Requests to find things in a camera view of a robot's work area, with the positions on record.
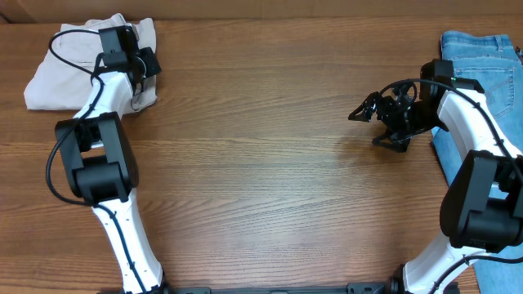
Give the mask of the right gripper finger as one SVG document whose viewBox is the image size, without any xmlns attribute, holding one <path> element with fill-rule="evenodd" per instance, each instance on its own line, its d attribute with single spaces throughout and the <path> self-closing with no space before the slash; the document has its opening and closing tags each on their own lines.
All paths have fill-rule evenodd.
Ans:
<svg viewBox="0 0 523 294">
<path fill-rule="evenodd" d="M 387 132 L 380 136 L 373 138 L 372 144 L 381 146 L 383 148 L 395 151 L 397 153 L 404 153 L 409 147 L 410 139 L 392 140 L 391 135 Z"/>
<path fill-rule="evenodd" d="M 367 98 L 349 114 L 348 119 L 350 121 L 370 122 L 381 98 L 382 96 L 377 91 L 370 93 Z"/>
</svg>

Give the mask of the beige khaki shorts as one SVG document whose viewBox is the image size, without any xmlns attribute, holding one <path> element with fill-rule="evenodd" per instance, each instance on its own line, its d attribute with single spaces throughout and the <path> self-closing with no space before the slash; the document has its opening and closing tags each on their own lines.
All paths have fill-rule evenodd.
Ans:
<svg viewBox="0 0 523 294">
<path fill-rule="evenodd" d="M 83 25 L 63 24 L 60 30 L 66 34 L 52 43 L 52 49 L 25 88 L 27 109 L 81 109 L 92 91 L 89 74 L 65 64 L 53 54 L 92 71 L 96 56 L 102 52 L 101 40 L 94 33 L 126 23 L 123 15 L 117 13 L 105 20 L 88 20 Z"/>
</svg>

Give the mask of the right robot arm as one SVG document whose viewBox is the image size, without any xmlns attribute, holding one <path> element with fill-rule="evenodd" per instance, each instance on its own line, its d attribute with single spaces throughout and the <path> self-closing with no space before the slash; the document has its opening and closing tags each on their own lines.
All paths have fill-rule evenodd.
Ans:
<svg viewBox="0 0 523 294">
<path fill-rule="evenodd" d="M 503 134 L 475 79 L 457 78 L 450 60 L 432 60 L 419 78 L 375 91 L 348 116 L 377 118 L 385 132 L 373 144 L 404 152 L 412 137 L 438 127 L 453 137 L 462 159 L 440 206 L 440 232 L 420 255 L 385 283 L 353 283 L 354 293 L 457 293 L 454 281 L 476 261 L 502 258 L 522 243 L 522 153 Z"/>
</svg>

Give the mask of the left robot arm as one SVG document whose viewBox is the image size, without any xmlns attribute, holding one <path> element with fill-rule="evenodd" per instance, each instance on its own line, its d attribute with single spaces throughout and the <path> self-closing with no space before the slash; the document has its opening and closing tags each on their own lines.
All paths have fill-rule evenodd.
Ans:
<svg viewBox="0 0 523 294">
<path fill-rule="evenodd" d="M 121 118 L 146 79 L 161 68 L 141 48 L 131 24 L 98 29 L 102 51 L 89 71 L 92 92 L 70 120 L 59 121 L 47 160 L 60 155 L 73 205 L 90 207 L 102 224 L 123 278 L 123 293 L 167 293 L 137 206 L 139 170 Z"/>
</svg>

